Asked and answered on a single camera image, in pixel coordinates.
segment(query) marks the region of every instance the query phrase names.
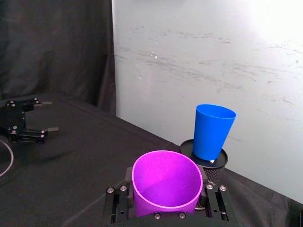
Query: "black mesh basket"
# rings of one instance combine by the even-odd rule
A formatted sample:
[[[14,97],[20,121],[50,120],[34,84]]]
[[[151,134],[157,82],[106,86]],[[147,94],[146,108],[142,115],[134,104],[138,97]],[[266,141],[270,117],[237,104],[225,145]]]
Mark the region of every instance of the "black mesh basket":
[[[228,157],[226,152],[221,149],[219,157],[212,163],[205,161],[194,155],[193,152],[194,140],[186,140],[180,146],[180,153],[192,159],[198,166],[203,167],[205,175],[208,178],[208,183],[216,186],[220,183],[221,176]]]

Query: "black fabric backdrop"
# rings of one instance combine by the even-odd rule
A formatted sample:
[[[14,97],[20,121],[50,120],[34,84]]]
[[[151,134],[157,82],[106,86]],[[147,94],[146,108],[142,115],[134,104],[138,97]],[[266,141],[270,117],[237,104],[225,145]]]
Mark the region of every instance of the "black fabric backdrop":
[[[0,98],[72,94],[115,113],[111,0],[0,0]]]

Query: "table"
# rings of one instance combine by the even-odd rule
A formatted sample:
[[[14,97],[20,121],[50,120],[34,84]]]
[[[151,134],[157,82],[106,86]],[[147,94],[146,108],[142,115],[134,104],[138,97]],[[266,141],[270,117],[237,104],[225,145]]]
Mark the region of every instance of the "table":
[[[122,183],[127,167],[149,151],[178,151],[177,145],[72,96],[35,97],[53,105],[27,112],[27,126],[59,126],[60,132],[45,144],[13,146],[13,168],[0,178],[2,227],[99,226],[105,190]],[[222,183],[241,225],[299,226],[302,204],[228,169]]]

